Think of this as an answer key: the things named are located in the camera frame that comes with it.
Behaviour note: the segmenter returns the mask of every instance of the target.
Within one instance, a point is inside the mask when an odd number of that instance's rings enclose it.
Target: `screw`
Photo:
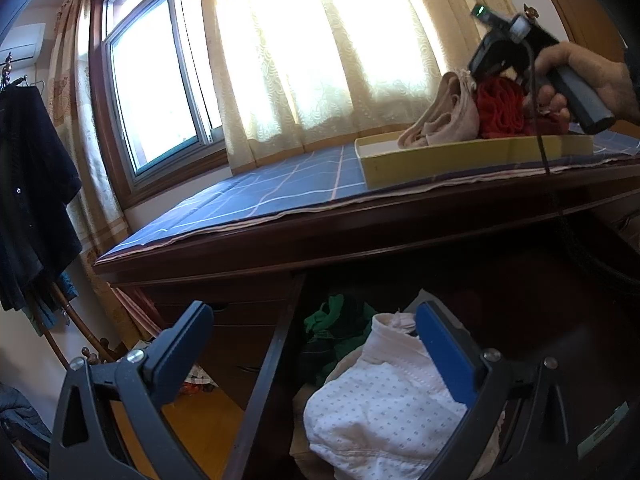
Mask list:
[[[139,363],[144,358],[145,353],[140,349],[132,350],[127,354],[127,361],[129,361],[131,364]]]
[[[72,370],[79,370],[83,366],[84,357],[76,357],[74,359],[71,359],[71,362],[69,363],[69,368],[71,368]]]
[[[482,355],[490,363],[497,363],[500,359],[502,359],[502,354],[495,348],[487,348]]]
[[[545,366],[549,368],[549,370],[555,370],[558,368],[558,359],[555,357],[545,357]]]

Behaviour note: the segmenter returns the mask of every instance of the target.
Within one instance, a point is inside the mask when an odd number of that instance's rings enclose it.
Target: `white dotted fabric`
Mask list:
[[[412,314],[374,316],[355,364],[306,404],[310,448],[335,467],[336,478],[419,478],[466,412],[421,341],[405,333],[413,328],[408,316],[413,319]],[[345,359],[353,362],[353,355]],[[498,436],[496,427],[471,478],[491,469]]]

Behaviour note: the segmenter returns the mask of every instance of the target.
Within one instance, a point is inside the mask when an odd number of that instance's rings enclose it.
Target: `hand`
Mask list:
[[[616,118],[640,124],[638,100],[624,63],[610,61],[582,46],[564,41],[540,52],[536,59],[536,74],[543,76],[551,68],[564,64],[582,76]],[[570,119],[566,98],[550,85],[544,85],[538,91],[538,105],[548,106],[562,120]]]

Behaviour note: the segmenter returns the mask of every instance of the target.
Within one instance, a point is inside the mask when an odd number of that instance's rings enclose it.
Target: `yellow wooden floor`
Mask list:
[[[112,402],[118,426],[127,449],[142,474],[156,479],[120,402]],[[162,408],[183,446],[211,479],[222,478],[226,457],[231,450],[242,421],[243,412],[225,393],[216,388],[211,393],[180,396]]]

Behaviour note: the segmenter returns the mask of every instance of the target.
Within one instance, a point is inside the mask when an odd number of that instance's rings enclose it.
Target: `window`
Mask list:
[[[224,149],[200,0],[104,0],[101,17],[121,169],[130,192],[157,189],[156,181]]]

